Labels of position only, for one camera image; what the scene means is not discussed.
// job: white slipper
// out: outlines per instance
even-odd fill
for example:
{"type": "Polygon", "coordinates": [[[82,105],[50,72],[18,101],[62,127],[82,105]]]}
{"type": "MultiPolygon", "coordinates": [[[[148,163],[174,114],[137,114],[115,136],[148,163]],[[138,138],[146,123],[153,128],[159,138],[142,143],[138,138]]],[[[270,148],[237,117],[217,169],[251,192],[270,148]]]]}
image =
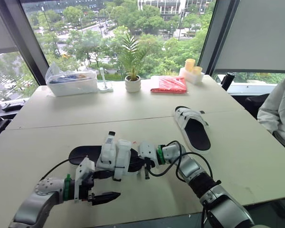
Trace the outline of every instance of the white slipper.
{"type": "Polygon", "coordinates": [[[206,132],[208,124],[200,113],[184,106],[178,106],[175,108],[174,117],[189,149],[200,154],[208,153],[211,147],[206,132]]]}

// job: black cable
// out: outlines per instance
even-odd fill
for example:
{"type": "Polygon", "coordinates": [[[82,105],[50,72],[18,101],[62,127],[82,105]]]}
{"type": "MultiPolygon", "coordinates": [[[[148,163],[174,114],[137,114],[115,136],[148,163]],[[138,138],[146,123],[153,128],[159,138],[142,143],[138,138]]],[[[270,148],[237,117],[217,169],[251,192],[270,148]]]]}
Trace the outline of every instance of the black cable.
{"type": "Polygon", "coordinates": [[[206,209],[205,209],[205,208],[203,208],[203,211],[202,211],[202,213],[201,213],[201,223],[200,223],[200,228],[204,228],[205,212],[206,212],[206,209]]]}
{"type": "Polygon", "coordinates": [[[211,167],[210,167],[208,161],[207,161],[203,156],[201,156],[200,154],[195,153],[195,152],[186,152],[186,153],[183,153],[182,155],[178,156],[178,157],[168,166],[168,168],[166,168],[162,173],[156,174],[156,173],[153,173],[151,170],[148,170],[148,172],[149,172],[152,176],[154,176],[154,177],[161,177],[161,176],[165,175],[165,174],[169,171],[169,169],[171,169],[171,167],[175,164],[175,162],[177,162],[177,160],[178,160],[180,157],[182,157],[182,156],[184,156],[184,155],[187,155],[187,154],[197,155],[197,156],[199,156],[201,159],[203,159],[204,162],[205,162],[205,163],[207,164],[207,166],[208,166],[208,169],[209,169],[209,172],[210,172],[210,177],[213,178],[212,169],[211,169],[211,167]]]}
{"type": "Polygon", "coordinates": [[[55,165],[52,169],[50,169],[41,179],[40,181],[42,181],[43,179],[45,179],[55,168],[57,168],[59,165],[62,165],[63,163],[73,160],[73,159],[78,159],[78,158],[85,158],[86,156],[78,156],[78,157],[74,157],[74,158],[69,158],[69,159],[65,159],[64,161],[62,161],[61,163],[55,165]]]}
{"type": "Polygon", "coordinates": [[[178,146],[179,146],[179,148],[180,148],[180,158],[179,158],[179,163],[178,163],[177,166],[176,166],[175,175],[176,175],[177,179],[179,179],[179,180],[182,181],[182,182],[185,182],[185,180],[182,179],[182,178],[179,176],[179,169],[180,169],[180,165],[181,165],[180,162],[181,162],[181,159],[182,159],[182,156],[181,156],[181,155],[182,155],[181,144],[180,144],[179,141],[174,140],[174,141],[168,143],[167,146],[171,145],[172,143],[177,143],[178,146]]]}

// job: white pot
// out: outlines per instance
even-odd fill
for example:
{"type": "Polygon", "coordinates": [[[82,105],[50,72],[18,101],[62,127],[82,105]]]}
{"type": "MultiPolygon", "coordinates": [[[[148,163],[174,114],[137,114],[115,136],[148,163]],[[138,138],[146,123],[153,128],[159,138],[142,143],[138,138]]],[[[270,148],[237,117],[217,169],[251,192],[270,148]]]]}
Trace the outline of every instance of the white pot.
{"type": "Polygon", "coordinates": [[[129,93],[135,93],[140,91],[141,89],[141,77],[137,75],[136,81],[130,81],[130,76],[126,76],[124,78],[125,81],[125,88],[129,93]]]}

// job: silver arm segment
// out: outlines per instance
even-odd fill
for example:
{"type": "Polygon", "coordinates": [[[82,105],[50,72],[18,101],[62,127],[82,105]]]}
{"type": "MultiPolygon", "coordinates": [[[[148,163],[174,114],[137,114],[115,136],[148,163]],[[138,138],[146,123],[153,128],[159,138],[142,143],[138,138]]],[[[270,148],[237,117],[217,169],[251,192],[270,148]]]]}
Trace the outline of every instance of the silver arm segment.
{"type": "MultiPolygon", "coordinates": [[[[182,145],[181,151],[182,153],[186,152],[182,145]]],[[[162,154],[165,161],[171,163],[180,155],[178,144],[173,143],[163,147],[162,154]]],[[[205,207],[212,227],[250,228],[254,226],[253,220],[246,209],[220,186],[220,183],[215,182],[189,155],[182,157],[179,173],[205,207]]]]}
{"type": "Polygon", "coordinates": [[[47,178],[20,206],[9,228],[42,228],[53,206],[63,202],[64,180],[47,178]]]}

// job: green ring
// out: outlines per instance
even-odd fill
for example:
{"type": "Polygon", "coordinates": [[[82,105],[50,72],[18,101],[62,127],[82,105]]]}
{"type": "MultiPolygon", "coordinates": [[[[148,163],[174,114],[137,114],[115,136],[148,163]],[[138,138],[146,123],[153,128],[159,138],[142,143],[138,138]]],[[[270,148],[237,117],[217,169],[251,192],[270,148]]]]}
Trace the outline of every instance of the green ring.
{"type": "Polygon", "coordinates": [[[162,164],[162,165],[165,164],[166,162],[165,162],[165,160],[164,160],[164,158],[163,158],[162,148],[161,148],[160,145],[158,145],[157,153],[158,153],[158,155],[159,155],[159,157],[160,157],[161,164],[162,164]]]}
{"type": "Polygon", "coordinates": [[[64,191],[63,191],[63,196],[62,199],[63,201],[68,201],[68,194],[69,194],[69,189],[70,189],[70,182],[71,182],[71,175],[68,174],[65,178],[65,185],[64,185],[64,191]]]}

